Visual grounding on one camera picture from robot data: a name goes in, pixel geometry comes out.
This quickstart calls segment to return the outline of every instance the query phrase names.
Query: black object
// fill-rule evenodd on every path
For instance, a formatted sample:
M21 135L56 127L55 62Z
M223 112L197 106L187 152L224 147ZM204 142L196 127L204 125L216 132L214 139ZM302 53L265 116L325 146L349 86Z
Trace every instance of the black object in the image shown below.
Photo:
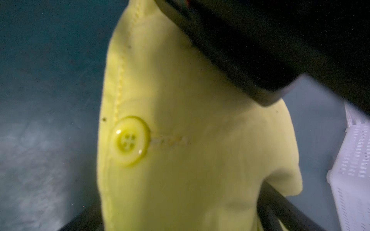
M369 2L156 0L261 105L307 73L370 114Z
M101 206L96 202L59 231L103 231Z
M289 231L324 231L266 182L262 184L257 212L265 231L280 231L278 218Z

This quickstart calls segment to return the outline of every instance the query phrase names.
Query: dark background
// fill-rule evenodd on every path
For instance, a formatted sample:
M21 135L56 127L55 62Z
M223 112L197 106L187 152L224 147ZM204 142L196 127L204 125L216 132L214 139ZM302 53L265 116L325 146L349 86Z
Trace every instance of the dark background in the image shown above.
M0 230L56 231L98 200L105 56L126 0L0 0ZM305 77L284 97L304 190L289 199L340 230L326 173L343 101Z

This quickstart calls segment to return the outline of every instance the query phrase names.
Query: white plastic basket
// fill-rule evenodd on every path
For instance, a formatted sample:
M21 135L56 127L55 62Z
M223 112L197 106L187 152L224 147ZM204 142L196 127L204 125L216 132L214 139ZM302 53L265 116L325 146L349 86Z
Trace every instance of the white plastic basket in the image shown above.
M346 114L349 127L327 181L342 231L370 231L370 123L348 105Z

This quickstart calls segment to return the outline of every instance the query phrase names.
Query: yellow shirt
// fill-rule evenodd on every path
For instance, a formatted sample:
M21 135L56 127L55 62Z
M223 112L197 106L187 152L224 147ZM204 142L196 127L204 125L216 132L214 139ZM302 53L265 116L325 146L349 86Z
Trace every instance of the yellow shirt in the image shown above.
M302 190L283 102L234 86L152 0L131 0L107 54L98 141L106 231L261 230L267 180Z

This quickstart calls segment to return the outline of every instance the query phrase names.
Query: gray wall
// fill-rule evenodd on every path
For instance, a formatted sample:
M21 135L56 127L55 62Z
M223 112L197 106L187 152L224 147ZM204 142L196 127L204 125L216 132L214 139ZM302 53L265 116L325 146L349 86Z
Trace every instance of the gray wall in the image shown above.
M302 193L289 200L327 231L338 231L326 174L345 136L343 100L309 77L303 77L284 100L296 133L303 177Z

